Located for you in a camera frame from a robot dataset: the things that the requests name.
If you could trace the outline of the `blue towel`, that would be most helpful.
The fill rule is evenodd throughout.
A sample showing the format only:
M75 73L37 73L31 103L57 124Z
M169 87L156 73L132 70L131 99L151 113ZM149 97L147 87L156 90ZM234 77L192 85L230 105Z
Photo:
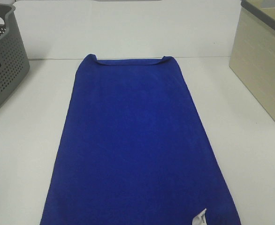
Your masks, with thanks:
M241 223L173 57L79 65L43 225Z

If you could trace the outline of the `beige bin with grey rim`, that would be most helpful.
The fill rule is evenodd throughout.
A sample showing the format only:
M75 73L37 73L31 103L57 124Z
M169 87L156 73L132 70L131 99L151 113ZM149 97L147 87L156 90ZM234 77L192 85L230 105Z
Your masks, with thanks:
M275 122L275 0L243 0L229 67Z

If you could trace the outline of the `grey perforated plastic basket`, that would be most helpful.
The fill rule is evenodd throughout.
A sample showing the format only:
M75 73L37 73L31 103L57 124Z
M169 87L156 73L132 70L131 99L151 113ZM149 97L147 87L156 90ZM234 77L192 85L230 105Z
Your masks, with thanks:
M14 11L13 5L0 4L0 107L30 69Z

